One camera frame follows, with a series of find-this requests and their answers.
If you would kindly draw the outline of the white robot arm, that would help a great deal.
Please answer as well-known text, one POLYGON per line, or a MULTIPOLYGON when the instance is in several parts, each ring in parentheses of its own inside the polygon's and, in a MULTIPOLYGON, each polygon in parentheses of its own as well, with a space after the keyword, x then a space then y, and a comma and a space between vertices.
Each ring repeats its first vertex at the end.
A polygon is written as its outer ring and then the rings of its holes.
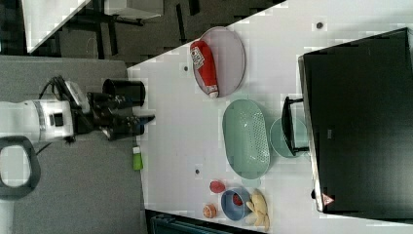
POLYGON ((153 115, 124 115, 144 103, 142 83, 132 84, 132 93, 83 93, 79 86, 57 76, 45 88, 52 98, 1 103, 1 229, 14 224, 14 202, 35 191, 41 166, 38 155, 56 141, 71 144, 77 136, 101 131, 109 141, 140 136, 153 115))

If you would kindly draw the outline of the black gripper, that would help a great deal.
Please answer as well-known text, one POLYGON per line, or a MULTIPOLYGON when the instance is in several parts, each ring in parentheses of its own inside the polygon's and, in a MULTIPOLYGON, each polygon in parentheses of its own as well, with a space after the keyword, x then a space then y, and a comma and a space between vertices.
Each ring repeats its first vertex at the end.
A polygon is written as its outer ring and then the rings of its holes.
POLYGON ((83 94, 74 82, 65 82, 64 98, 71 105, 75 136, 102 131, 109 141, 136 137, 144 133, 145 124, 155 119, 154 115, 121 114, 119 110, 136 107, 129 98, 104 92, 83 94))

